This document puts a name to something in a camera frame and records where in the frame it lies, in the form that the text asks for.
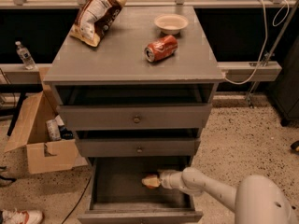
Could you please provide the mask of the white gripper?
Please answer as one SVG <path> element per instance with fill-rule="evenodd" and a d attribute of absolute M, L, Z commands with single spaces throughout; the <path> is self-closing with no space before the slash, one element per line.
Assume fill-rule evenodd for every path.
<path fill-rule="evenodd" d="M 147 187 L 159 187 L 165 189 L 183 189 L 182 172 L 176 170 L 162 170 L 157 175 L 147 175 L 142 179 L 142 184 Z"/>

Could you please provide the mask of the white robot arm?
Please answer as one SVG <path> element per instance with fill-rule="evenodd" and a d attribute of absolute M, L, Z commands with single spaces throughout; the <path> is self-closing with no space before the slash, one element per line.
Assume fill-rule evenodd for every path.
<path fill-rule="evenodd" d="M 147 175 L 142 184 L 150 189 L 160 186 L 177 189 L 188 195 L 203 191 L 235 214 L 235 224 L 299 224 L 282 190 L 261 175 L 249 175 L 234 188 L 188 167 L 183 171 L 162 170 L 157 175 Z"/>

